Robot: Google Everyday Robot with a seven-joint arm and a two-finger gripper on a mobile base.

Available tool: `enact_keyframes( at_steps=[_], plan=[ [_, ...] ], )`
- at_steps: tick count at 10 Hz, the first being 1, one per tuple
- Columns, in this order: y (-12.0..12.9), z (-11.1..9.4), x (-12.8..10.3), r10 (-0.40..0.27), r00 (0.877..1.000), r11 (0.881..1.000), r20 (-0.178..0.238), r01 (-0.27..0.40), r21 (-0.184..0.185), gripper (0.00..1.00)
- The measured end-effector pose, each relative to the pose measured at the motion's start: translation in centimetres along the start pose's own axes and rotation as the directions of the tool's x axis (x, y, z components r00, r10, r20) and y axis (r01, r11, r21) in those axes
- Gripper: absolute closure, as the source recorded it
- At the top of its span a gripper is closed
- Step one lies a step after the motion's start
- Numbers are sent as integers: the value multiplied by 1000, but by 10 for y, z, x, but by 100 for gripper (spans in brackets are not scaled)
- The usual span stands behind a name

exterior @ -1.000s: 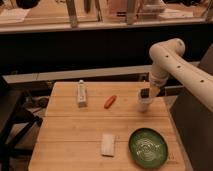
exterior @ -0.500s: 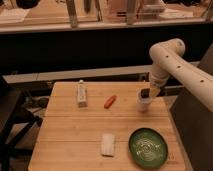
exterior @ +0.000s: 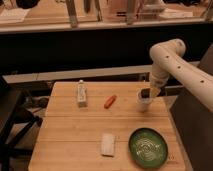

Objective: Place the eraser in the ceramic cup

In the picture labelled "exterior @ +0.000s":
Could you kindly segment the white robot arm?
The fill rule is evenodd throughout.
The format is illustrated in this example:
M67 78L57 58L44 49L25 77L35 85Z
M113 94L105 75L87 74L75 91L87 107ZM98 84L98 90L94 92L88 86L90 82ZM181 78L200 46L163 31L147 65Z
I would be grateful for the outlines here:
M213 112L213 76L183 59L186 46L181 39L157 43L149 50L153 61L150 84L163 87L172 75L205 107Z

